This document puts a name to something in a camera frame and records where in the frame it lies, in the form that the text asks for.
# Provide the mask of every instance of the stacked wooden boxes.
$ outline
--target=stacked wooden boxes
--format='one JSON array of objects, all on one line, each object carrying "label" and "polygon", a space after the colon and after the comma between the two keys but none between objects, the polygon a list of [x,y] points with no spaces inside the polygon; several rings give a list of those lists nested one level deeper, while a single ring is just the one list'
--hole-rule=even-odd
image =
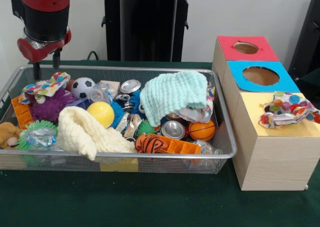
[{"label": "stacked wooden boxes", "polygon": [[261,106],[282,91],[301,97],[261,36],[218,36],[212,70],[219,77],[238,152],[233,164],[244,191],[304,190],[320,157],[320,124],[269,129],[259,125]]}]

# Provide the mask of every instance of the orange plastic block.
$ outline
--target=orange plastic block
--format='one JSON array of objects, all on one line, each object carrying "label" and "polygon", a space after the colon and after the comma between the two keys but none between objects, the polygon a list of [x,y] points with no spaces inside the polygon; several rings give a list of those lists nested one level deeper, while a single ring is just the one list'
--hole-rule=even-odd
[{"label": "orange plastic block", "polygon": [[26,126],[34,122],[29,110],[29,106],[27,104],[20,104],[18,102],[18,97],[13,98],[11,100],[11,103],[16,115],[16,119],[18,120],[20,129],[26,130],[27,129]]},{"label": "orange plastic block", "polygon": [[182,140],[177,140],[173,138],[164,137],[157,134],[150,133],[151,136],[156,136],[165,141],[168,144],[168,148],[166,150],[160,151],[164,154],[186,154],[186,155],[200,155],[201,154],[201,146],[195,143],[190,143]]}]

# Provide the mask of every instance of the mint green towel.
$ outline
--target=mint green towel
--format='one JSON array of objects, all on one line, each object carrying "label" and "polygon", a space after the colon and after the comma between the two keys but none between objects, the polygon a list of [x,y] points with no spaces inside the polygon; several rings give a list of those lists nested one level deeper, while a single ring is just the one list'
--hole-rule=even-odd
[{"label": "mint green towel", "polygon": [[145,84],[140,94],[145,115],[152,127],[166,115],[187,106],[202,109],[207,105],[207,79],[197,71],[163,73]]}]

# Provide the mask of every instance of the purple spiky ball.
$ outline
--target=purple spiky ball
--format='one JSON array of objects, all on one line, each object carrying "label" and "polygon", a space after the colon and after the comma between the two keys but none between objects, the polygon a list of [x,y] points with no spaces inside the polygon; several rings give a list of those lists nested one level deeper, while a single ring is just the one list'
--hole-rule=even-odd
[{"label": "purple spiky ball", "polygon": [[63,88],[57,90],[52,97],[42,95],[41,98],[42,101],[40,101],[38,96],[30,95],[30,113],[32,118],[34,120],[51,122],[56,122],[63,108],[76,100],[69,91]]}]

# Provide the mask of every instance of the brown plush toy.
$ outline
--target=brown plush toy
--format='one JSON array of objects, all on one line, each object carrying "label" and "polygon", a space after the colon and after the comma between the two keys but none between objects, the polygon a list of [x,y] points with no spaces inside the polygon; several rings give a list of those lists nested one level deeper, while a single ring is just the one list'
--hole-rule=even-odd
[{"label": "brown plush toy", "polygon": [[0,124],[0,147],[2,149],[15,149],[18,144],[21,129],[10,122]]}]

